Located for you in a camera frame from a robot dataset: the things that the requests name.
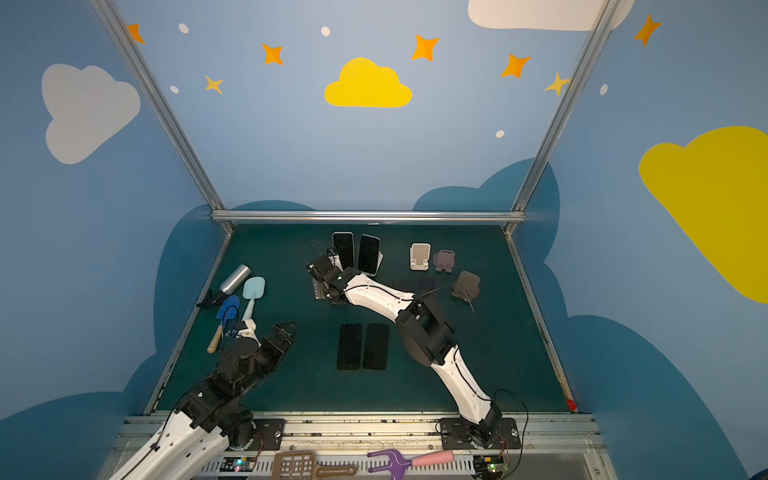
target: yellow star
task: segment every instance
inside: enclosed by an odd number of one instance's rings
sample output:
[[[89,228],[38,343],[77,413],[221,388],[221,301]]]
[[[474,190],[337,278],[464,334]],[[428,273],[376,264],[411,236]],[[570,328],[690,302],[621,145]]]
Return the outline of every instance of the yellow star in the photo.
[[[413,52],[413,58],[411,60],[416,60],[417,58],[426,58],[429,61],[432,61],[432,49],[435,47],[435,44],[437,44],[437,41],[439,38],[433,38],[432,40],[425,40],[424,38],[416,36],[416,51]]]
[[[208,75],[205,76],[205,79],[208,80],[208,86],[205,87],[206,90],[215,90],[219,92],[219,95],[223,95],[221,93],[221,90],[219,90],[219,83],[221,83],[223,80],[213,81],[210,78],[208,78]]]
[[[523,74],[523,67],[525,66],[525,62],[530,59],[531,57],[517,58],[510,54],[509,65],[507,65],[507,69],[504,70],[504,73],[502,73],[502,77],[506,77],[507,75],[514,75],[515,77],[520,78],[520,75]]]
[[[266,60],[264,60],[264,64],[268,63],[277,63],[278,65],[282,65],[283,61],[280,60],[280,50],[283,50],[283,47],[267,47],[266,44],[261,44],[264,47],[264,51],[266,52]]]
[[[648,15],[648,20],[645,21],[645,25],[643,25],[643,29],[640,30],[637,33],[637,35],[634,36],[634,39],[642,40],[643,46],[648,45],[648,39],[660,26],[661,26],[661,22],[658,22],[658,23],[654,22],[650,18],[650,15]]]
[[[128,31],[131,33],[131,37],[134,38],[135,41],[139,43],[144,43],[144,39],[139,35],[139,24],[134,23],[133,25],[128,25]]]
[[[561,79],[560,78],[560,72],[555,73],[554,76],[555,76],[554,84],[546,87],[544,89],[544,91],[554,90],[554,91],[557,92],[558,97],[559,97],[560,96],[560,90],[562,90],[563,85],[567,84],[569,81],[571,81],[571,79],[570,78],[566,78],[565,80]]]

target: wooden handle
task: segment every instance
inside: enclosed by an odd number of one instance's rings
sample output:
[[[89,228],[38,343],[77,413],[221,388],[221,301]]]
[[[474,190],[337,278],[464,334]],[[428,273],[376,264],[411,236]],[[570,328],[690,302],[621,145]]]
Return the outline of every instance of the wooden handle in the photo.
[[[411,458],[411,465],[418,467],[420,465],[438,465],[440,463],[453,462],[453,452],[451,450],[441,450],[440,452],[428,453],[420,457]]]
[[[315,476],[317,478],[333,477],[336,475],[355,475],[357,467],[354,465],[344,465],[341,467],[317,467]]]
[[[214,333],[213,339],[210,341],[210,345],[208,346],[208,353],[213,353],[216,351],[216,348],[219,346],[219,339],[221,338],[222,334],[224,333],[224,328],[219,325],[219,328],[216,329],[216,333]]]

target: white robotic arm segment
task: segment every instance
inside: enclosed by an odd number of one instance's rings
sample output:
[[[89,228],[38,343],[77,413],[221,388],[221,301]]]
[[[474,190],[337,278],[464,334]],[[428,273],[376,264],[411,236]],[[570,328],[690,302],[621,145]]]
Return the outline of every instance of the white robotic arm segment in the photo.
[[[393,322],[397,320],[400,310],[413,301],[413,293],[389,288],[362,273],[347,283],[344,295],[352,305],[364,306]]]
[[[475,377],[469,372],[462,353],[458,350],[458,345],[450,349],[443,365],[432,363],[430,366],[445,383],[462,417],[472,423],[480,423],[488,415],[491,410],[491,399],[482,391]]]
[[[193,429],[191,423],[184,412],[171,413],[164,426],[110,480],[189,480],[230,446],[219,427],[209,433],[200,426]]]

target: pink handle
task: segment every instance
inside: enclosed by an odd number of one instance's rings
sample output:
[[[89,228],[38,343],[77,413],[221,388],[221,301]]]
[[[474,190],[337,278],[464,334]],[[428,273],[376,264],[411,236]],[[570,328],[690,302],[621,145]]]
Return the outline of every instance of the pink handle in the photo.
[[[453,452],[450,450],[441,450],[440,452],[428,453],[420,457],[411,458],[413,466],[419,467],[421,465],[437,465],[439,463],[451,463],[453,462]]]

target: yellow cloud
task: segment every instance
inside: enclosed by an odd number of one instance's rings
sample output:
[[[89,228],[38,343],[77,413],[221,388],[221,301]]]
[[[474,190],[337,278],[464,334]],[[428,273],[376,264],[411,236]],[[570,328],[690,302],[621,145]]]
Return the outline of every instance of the yellow cloud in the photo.
[[[326,87],[326,101],[337,107],[402,107],[412,96],[394,70],[379,67],[368,58],[348,61],[339,81]]]
[[[768,135],[725,127],[659,144],[640,176],[733,288],[768,303]]]

